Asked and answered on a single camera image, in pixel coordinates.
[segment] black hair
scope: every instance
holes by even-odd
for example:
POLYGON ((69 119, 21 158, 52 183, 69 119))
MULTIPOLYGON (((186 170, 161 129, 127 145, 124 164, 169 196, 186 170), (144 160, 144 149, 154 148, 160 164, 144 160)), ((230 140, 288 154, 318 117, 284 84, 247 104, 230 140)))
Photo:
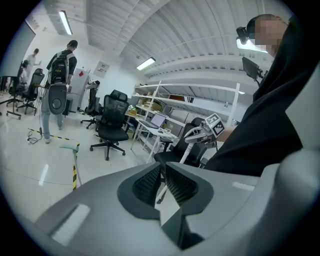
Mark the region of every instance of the black hair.
POLYGON ((255 39, 256 33, 256 21, 258 19, 264 18, 265 20, 271 20, 272 18, 276 17, 273 14, 261 14, 254 18, 252 18, 248 24, 246 25, 246 35, 249 39, 255 39))
POLYGON ((77 40, 71 40, 66 47, 73 47, 77 48, 78 47, 78 41, 77 40))
POLYGON ((22 67, 23 68, 26 68, 27 66, 28 66, 28 64, 29 64, 29 61, 27 61, 26 59, 23 61, 23 63, 22 63, 22 67))

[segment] whiteboard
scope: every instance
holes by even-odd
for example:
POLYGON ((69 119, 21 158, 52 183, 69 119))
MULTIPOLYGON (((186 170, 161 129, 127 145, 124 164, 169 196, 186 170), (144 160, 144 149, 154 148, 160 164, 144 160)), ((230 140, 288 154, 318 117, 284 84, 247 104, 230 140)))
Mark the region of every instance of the whiteboard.
POLYGON ((24 21, 12 38, 0 64, 0 77, 16 77, 21 62, 35 37, 35 33, 24 21))

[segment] poster on wall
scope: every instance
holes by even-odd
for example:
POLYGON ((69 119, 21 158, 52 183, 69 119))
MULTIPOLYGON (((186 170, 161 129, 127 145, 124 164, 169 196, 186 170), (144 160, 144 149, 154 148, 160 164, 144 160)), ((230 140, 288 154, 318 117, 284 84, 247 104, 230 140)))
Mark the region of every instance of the poster on wall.
POLYGON ((98 65, 96 66, 93 74, 94 74, 95 76, 100 77, 100 78, 105 78, 105 75, 106 75, 106 73, 107 73, 108 68, 109 68, 109 65, 107 65, 107 64, 99 61, 99 63, 98 63, 98 65))

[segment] ceiling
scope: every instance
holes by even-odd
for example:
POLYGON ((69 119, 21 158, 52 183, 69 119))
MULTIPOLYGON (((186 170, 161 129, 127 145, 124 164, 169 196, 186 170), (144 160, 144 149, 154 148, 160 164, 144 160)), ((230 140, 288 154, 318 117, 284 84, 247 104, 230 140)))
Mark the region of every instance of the ceiling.
POLYGON ((142 71, 153 81, 208 71, 221 80, 242 76, 248 81, 242 56, 263 70, 273 59, 267 53, 238 49, 236 28, 263 13, 285 21, 291 16, 276 0, 44 0, 28 19, 42 30, 46 26, 49 32, 55 28, 65 35, 60 10, 66 11, 76 39, 122 55, 136 66, 154 57, 156 62, 142 71))

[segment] laptop screen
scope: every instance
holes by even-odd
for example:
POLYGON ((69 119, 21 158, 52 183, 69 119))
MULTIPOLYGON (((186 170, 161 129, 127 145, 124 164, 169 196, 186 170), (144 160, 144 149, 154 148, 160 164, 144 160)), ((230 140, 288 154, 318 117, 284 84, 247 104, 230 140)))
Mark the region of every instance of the laptop screen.
POLYGON ((156 126, 161 126, 163 124, 163 122, 166 120, 166 117, 164 115, 161 114, 154 114, 151 123, 153 123, 156 126))

